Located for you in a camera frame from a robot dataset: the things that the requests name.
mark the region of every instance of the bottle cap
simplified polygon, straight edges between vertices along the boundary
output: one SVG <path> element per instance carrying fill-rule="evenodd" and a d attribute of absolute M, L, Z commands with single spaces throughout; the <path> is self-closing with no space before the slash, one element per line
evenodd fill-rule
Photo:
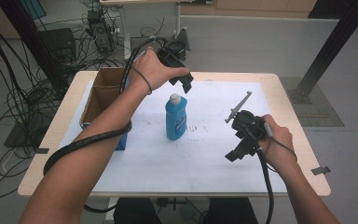
<path fill-rule="evenodd" d="M 180 97 L 179 94 L 174 93 L 174 94 L 172 94 L 172 95 L 170 96 L 170 102 L 171 102 L 171 104 L 173 104 L 173 105 L 179 105 L 179 104 L 180 104 L 180 100 L 181 100 L 181 97 Z"/>

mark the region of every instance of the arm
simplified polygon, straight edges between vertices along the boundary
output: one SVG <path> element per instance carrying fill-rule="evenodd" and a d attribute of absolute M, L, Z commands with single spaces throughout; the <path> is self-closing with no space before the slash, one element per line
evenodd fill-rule
<path fill-rule="evenodd" d="M 162 65 L 153 50 L 134 65 L 152 90 L 167 80 L 188 74 L 187 68 Z M 146 82 L 130 72 L 130 85 L 75 140 L 123 128 L 149 93 Z M 112 156 L 119 138 L 81 148 L 59 159 L 36 188 L 21 223 L 78 223 L 83 206 Z"/>
<path fill-rule="evenodd" d="M 293 136 L 287 128 L 280 127 L 270 115 L 264 117 L 270 126 L 273 137 L 293 149 Z M 336 217 L 316 194 L 303 175 L 294 155 L 274 141 L 269 145 L 269 137 L 259 142 L 267 162 L 274 167 L 287 187 L 290 201 L 298 223 L 338 223 Z"/>

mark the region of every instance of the metal tool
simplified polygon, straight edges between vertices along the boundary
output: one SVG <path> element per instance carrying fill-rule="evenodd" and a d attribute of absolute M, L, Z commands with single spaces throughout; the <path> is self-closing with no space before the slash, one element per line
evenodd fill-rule
<path fill-rule="evenodd" d="M 245 102 L 249 99 L 249 97 L 252 95 L 251 91 L 247 91 L 247 95 L 245 96 L 245 98 L 243 98 L 242 101 L 240 101 L 240 103 L 235 106 L 234 109 L 231 109 L 231 114 L 228 116 L 227 119 L 225 119 L 226 123 L 229 123 L 232 119 L 235 118 L 235 115 L 237 115 L 238 111 L 240 111 L 241 107 L 243 106 L 243 104 L 245 104 Z"/>

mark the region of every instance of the bottle label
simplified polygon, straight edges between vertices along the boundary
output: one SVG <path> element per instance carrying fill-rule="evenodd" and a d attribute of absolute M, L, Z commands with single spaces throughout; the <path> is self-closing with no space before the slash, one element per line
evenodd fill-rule
<path fill-rule="evenodd" d="M 175 134 L 182 133 L 185 128 L 186 128 L 186 116 L 181 117 L 179 120 L 177 120 L 175 125 Z"/>

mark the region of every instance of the blue bottle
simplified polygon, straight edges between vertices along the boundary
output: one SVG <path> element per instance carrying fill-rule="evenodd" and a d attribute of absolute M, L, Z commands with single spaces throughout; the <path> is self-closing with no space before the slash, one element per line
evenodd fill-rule
<path fill-rule="evenodd" d="M 171 140 L 180 138 L 186 130 L 187 99 L 174 93 L 165 105 L 167 137 Z"/>

